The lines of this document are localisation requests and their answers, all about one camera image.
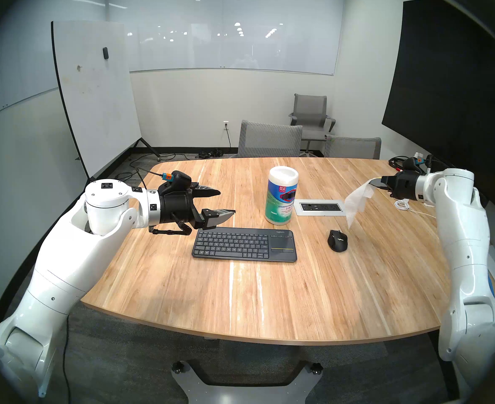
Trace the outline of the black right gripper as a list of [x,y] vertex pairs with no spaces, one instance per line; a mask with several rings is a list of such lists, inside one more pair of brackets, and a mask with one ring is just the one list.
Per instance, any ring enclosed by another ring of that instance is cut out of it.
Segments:
[[380,182],[373,182],[373,186],[384,191],[391,191],[391,197],[394,199],[417,199],[418,178],[418,173],[404,170],[394,176],[382,176]]

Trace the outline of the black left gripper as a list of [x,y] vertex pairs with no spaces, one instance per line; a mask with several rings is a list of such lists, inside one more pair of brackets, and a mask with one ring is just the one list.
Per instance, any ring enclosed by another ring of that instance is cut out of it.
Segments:
[[199,213],[195,208],[194,198],[210,198],[220,195],[217,189],[200,184],[179,191],[158,188],[160,199],[159,223],[188,222],[194,229],[210,230],[230,219],[236,210],[202,209]]

